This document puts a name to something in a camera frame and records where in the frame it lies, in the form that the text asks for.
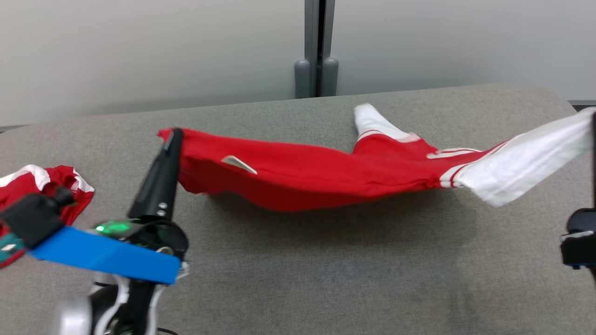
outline white wall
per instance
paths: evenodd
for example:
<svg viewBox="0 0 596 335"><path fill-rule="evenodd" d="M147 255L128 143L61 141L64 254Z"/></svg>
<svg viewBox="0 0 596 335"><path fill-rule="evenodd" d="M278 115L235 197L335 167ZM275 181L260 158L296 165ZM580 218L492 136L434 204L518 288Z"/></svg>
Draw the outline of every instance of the white wall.
<svg viewBox="0 0 596 335"><path fill-rule="evenodd" d="M301 0L0 2L0 126L291 99Z"/></svg>
<svg viewBox="0 0 596 335"><path fill-rule="evenodd" d="M477 83L596 100L594 0L336 0L337 94Z"/></svg>

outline black cable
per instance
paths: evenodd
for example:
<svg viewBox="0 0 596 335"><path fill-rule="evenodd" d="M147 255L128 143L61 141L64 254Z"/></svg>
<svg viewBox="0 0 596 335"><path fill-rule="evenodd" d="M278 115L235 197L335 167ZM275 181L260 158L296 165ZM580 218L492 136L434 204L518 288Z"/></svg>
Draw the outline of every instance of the black cable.
<svg viewBox="0 0 596 335"><path fill-rule="evenodd" d="M161 331L162 333L171 334L171 335L178 335L175 331L165 329L165 328L158 328L157 331Z"/></svg>

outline red and white garment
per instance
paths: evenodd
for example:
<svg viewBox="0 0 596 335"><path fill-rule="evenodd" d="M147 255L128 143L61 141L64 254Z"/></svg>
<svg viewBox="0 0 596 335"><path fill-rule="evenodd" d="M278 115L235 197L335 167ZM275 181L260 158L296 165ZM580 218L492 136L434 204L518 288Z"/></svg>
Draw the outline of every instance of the red and white garment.
<svg viewBox="0 0 596 335"><path fill-rule="evenodd" d="M179 182L191 193L232 191L286 212L459 187L501 206L591 148L594 111L588 108L485 151L438 150L395 127L369 104L355 109L359 136L351 154L184 129ZM159 136L165 140L170 131Z"/></svg>
<svg viewBox="0 0 596 335"><path fill-rule="evenodd" d="M20 170L0 178L0 210L30 193L52 195L57 186L64 186L73 193L75 203L62 209L60 219L71 225L93 198L94 189L85 182L75 169L60 165L43 169L35 165L23 166ZM8 227L0 223L0 237L9 233ZM22 256L20 250L0 263L3 268Z"/></svg>

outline clothing tag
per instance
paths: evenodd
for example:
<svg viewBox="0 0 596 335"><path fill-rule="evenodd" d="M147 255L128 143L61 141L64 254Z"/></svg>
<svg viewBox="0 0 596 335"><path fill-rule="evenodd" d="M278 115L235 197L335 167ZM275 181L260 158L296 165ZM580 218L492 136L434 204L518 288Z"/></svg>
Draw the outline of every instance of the clothing tag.
<svg viewBox="0 0 596 335"><path fill-rule="evenodd" d="M230 164L242 170L248 171L252 174L257 174L256 170L250 167L247 163L242 162L236 156L226 156L222 159L222 163Z"/></svg>

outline gray fabric surface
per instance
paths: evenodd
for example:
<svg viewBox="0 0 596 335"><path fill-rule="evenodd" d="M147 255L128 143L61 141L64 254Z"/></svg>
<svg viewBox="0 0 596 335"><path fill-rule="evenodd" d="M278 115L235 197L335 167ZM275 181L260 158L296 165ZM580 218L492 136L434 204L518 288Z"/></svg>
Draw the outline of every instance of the gray fabric surface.
<svg viewBox="0 0 596 335"><path fill-rule="evenodd" d="M542 88L483 85L274 101L43 123L0 135L0 175L72 165L97 189L75 225L125 215L160 128L350 151L352 108L371 103L437 147L494 144L571 115ZM179 188L191 275L163 295L159 326L183 334L589 334L586 271L560 262L569 215L590 206L589 157L505 207L467 190L275 213L234 195ZM42 334L89 273L25 257L0 270L0 334Z"/></svg>

